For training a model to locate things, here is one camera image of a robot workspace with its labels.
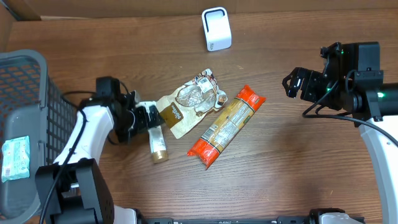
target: gray plastic basket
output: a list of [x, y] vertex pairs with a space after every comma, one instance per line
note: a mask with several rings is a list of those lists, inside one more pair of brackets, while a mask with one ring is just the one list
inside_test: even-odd
[[21, 136], [30, 139], [30, 177], [0, 181], [0, 224], [24, 223], [41, 211], [35, 173], [66, 145], [75, 110], [61, 100], [47, 75], [47, 64], [34, 50], [0, 54], [0, 145]]

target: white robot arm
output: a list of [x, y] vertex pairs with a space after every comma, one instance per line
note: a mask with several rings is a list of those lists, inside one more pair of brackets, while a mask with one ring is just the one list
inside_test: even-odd
[[[369, 123], [398, 139], [398, 116], [384, 116], [383, 121]], [[381, 200], [383, 223], [398, 223], [398, 147], [385, 135], [365, 125], [359, 131], [371, 156]], [[319, 224], [359, 224], [345, 213], [325, 213]]]
[[[136, 92], [123, 95], [119, 85], [119, 80], [111, 77], [97, 79], [97, 95], [78, 107], [76, 125], [64, 150], [53, 165], [36, 172], [44, 205], [40, 222], [45, 218], [48, 224], [137, 223], [135, 210], [113, 205], [98, 163], [110, 131], [115, 130], [119, 142], [126, 142], [137, 133], [159, 127], [163, 120], [154, 101], [139, 103]], [[62, 192], [75, 187], [81, 195], [62, 197]]]

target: pasta package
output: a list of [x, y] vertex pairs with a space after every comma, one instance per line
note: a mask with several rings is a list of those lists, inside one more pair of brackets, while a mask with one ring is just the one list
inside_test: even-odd
[[175, 138], [187, 134], [210, 111], [218, 111], [227, 101], [209, 68], [156, 102], [156, 108]]
[[256, 95], [250, 86], [245, 85], [188, 151], [187, 156], [198, 156], [206, 169], [209, 168], [265, 100], [265, 97]]

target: small bottle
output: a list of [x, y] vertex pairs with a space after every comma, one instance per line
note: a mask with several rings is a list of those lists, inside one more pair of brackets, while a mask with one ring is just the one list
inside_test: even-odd
[[167, 154], [162, 128], [160, 127], [160, 125], [148, 129], [148, 133], [150, 154], [152, 155], [152, 161], [154, 162], [154, 164], [167, 161], [169, 159], [169, 155]]

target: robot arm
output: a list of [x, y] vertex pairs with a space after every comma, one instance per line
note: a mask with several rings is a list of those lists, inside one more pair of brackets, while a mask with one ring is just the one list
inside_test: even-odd
[[[113, 116], [109, 107], [101, 105], [87, 106], [83, 108], [83, 112], [86, 114], [87, 125], [77, 144], [75, 153], [72, 155], [68, 163], [73, 164], [82, 158], [86, 158], [95, 159], [99, 164], [106, 137], [114, 126]], [[54, 160], [54, 164], [58, 163], [59, 165], [62, 165], [65, 162], [69, 149], [76, 141], [82, 125], [83, 116], [81, 115], [81, 112], [78, 112], [75, 128], [73, 129], [64, 150]]]
[[[398, 139], [398, 116], [384, 116], [373, 123]], [[398, 223], [398, 147], [373, 128], [360, 125], [359, 131], [371, 156], [381, 200], [383, 223]]]
[[[136, 93], [123, 95], [119, 85], [115, 78], [97, 79], [97, 95], [80, 103], [82, 112], [77, 114], [76, 125], [64, 150], [52, 165], [40, 167], [36, 172], [35, 181], [42, 205], [51, 186], [56, 186], [47, 207], [46, 223], [137, 223], [136, 211], [113, 204], [98, 162], [111, 130], [115, 130], [119, 142], [126, 142], [138, 133], [159, 126], [163, 120], [153, 104], [138, 104]], [[66, 161], [76, 140], [74, 153]], [[56, 181], [60, 166], [66, 162], [65, 172]], [[79, 196], [63, 196], [64, 192], [75, 187], [80, 189]]]
[[[377, 42], [341, 44], [321, 48], [325, 68], [316, 72], [295, 68], [284, 78], [286, 95], [321, 105], [310, 118], [335, 118], [352, 114], [350, 121], [359, 128], [371, 156], [382, 203], [383, 223], [398, 223], [398, 83], [383, 84], [380, 70], [380, 46]], [[347, 112], [318, 115], [322, 107]], [[390, 137], [375, 130], [381, 128]], [[310, 214], [315, 223], [358, 223], [342, 212]]]

